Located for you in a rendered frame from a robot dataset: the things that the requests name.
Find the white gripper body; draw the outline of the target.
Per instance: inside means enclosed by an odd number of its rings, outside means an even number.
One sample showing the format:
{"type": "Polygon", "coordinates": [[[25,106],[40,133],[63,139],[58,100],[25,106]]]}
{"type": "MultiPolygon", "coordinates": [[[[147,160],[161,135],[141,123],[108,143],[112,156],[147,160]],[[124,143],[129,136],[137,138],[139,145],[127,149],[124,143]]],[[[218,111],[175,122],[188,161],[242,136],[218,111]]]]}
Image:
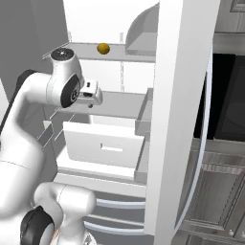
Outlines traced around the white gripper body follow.
{"type": "Polygon", "coordinates": [[[103,101],[102,92],[99,90],[96,94],[82,92],[78,97],[78,102],[81,104],[86,104],[88,107],[93,107],[94,105],[101,105],[103,101]]]}

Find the grey glass fridge shelf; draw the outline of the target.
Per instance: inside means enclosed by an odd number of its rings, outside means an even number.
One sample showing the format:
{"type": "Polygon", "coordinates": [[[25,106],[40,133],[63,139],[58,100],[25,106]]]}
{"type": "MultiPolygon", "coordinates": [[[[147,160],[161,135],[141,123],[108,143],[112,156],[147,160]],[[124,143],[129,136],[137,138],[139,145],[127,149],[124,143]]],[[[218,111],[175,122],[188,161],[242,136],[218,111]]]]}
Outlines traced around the grey glass fridge shelf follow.
{"type": "Polygon", "coordinates": [[[145,98],[145,94],[106,91],[103,91],[102,95],[103,102],[101,105],[95,105],[93,108],[89,108],[77,100],[71,107],[59,109],[59,112],[137,119],[145,98]]]}
{"type": "Polygon", "coordinates": [[[98,49],[98,43],[66,43],[57,50],[49,51],[42,58],[54,57],[56,60],[66,60],[77,56],[83,60],[107,60],[107,61],[128,61],[128,62],[146,62],[154,63],[154,56],[136,56],[129,55],[126,52],[124,44],[110,44],[109,53],[102,55],[98,49]]]}

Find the white fridge drawer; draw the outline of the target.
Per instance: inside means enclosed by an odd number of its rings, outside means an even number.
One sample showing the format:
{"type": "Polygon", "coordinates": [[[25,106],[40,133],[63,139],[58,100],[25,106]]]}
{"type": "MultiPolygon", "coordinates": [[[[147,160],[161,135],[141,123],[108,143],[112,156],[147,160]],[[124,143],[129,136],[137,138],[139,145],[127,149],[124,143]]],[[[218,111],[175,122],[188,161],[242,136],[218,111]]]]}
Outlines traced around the white fridge drawer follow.
{"type": "Polygon", "coordinates": [[[116,167],[134,168],[144,142],[124,126],[64,122],[63,132],[71,160],[116,167]]]}

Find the yellow lemon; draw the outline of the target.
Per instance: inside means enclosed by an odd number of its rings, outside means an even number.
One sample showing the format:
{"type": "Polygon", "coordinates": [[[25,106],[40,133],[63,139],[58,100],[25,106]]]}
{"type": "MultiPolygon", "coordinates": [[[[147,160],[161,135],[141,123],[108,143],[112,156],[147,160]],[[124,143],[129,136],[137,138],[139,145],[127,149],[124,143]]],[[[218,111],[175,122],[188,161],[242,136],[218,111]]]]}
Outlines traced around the yellow lemon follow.
{"type": "Polygon", "coordinates": [[[100,43],[97,50],[101,55],[107,55],[110,52],[110,47],[107,43],[100,43]]]}

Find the white open fridge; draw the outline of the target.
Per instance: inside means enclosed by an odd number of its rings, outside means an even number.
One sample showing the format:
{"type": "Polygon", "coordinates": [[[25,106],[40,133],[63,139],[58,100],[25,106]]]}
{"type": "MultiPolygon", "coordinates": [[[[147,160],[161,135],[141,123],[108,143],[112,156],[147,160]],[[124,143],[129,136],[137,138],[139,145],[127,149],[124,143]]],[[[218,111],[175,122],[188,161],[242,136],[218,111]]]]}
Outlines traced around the white open fridge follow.
{"type": "MultiPolygon", "coordinates": [[[[128,5],[128,0],[105,0],[102,4],[95,0],[0,0],[0,128],[21,74],[33,70],[50,75],[52,60],[42,58],[49,51],[70,42],[106,42],[129,30],[128,5]]],[[[81,67],[81,72],[84,84],[78,97],[82,92],[96,94],[101,90],[95,70],[81,67]]],[[[108,190],[123,196],[146,196],[143,184],[122,182],[115,176],[97,179],[91,173],[81,175],[76,169],[58,167],[52,143],[54,130],[43,124],[47,109],[66,114],[59,112],[65,108],[34,103],[23,122],[23,129],[43,146],[45,163],[40,183],[72,185],[94,193],[108,190]]]]}

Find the white fridge door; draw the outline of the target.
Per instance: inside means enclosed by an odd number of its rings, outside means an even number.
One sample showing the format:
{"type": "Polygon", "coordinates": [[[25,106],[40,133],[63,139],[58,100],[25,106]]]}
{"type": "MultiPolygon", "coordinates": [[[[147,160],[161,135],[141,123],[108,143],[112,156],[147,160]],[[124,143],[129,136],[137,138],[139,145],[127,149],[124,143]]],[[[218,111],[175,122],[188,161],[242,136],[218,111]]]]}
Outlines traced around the white fridge door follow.
{"type": "Polygon", "coordinates": [[[161,0],[145,233],[171,245],[220,0],[161,0]]]}

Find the grey rectangular door bin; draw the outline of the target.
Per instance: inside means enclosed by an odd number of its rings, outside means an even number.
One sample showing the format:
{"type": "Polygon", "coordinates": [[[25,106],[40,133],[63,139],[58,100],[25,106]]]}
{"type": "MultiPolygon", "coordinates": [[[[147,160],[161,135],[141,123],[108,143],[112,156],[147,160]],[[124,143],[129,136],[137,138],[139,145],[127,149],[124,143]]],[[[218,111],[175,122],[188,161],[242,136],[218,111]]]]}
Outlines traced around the grey rectangular door bin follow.
{"type": "Polygon", "coordinates": [[[148,88],[141,105],[138,118],[135,121],[135,134],[143,136],[150,131],[152,114],[153,89],[148,88]]]}
{"type": "Polygon", "coordinates": [[[141,158],[134,171],[134,181],[137,183],[147,183],[149,145],[150,142],[145,142],[141,152],[141,158]]]}

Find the rounded grey door bin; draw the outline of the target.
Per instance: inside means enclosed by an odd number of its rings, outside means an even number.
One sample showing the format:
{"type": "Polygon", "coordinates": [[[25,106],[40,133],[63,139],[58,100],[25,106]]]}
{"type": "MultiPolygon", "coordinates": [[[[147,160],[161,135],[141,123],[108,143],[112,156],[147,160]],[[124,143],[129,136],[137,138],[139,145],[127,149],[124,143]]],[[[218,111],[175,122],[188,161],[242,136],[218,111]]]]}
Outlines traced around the rounded grey door bin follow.
{"type": "Polygon", "coordinates": [[[156,55],[159,7],[159,3],[155,4],[132,22],[125,40],[125,52],[128,55],[156,55]]]}

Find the black built-in oven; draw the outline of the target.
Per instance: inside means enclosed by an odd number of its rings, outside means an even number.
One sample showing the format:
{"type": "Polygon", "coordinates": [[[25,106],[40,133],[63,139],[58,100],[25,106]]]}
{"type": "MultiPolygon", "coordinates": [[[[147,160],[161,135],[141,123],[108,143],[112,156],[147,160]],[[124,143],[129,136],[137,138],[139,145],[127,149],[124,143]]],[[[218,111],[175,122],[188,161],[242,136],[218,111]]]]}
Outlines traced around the black built-in oven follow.
{"type": "Polygon", "coordinates": [[[245,33],[213,37],[209,140],[245,142],[245,33]]]}

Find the grey wooden cupboard run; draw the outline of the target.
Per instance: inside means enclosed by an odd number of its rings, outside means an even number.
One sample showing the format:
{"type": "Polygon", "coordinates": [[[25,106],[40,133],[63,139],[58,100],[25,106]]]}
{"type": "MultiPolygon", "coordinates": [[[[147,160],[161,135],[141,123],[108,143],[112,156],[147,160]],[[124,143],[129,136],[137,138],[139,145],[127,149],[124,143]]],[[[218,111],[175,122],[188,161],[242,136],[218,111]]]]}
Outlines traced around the grey wooden cupboard run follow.
{"type": "Polygon", "coordinates": [[[245,245],[245,143],[208,140],[172,245],[245,245]]]}

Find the grey wooden wall cupboard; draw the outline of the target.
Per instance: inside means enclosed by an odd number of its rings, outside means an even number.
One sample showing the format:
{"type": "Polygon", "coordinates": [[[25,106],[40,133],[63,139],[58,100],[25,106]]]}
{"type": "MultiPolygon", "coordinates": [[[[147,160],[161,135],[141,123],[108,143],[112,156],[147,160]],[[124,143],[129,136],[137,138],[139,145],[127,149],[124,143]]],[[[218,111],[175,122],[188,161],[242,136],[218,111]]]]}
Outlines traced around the grey wooden wall cupboard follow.
{"type": "Polygon", "coordinates": [[[245,33],[245,0],[221,0],[215,31],[245,33]]]}

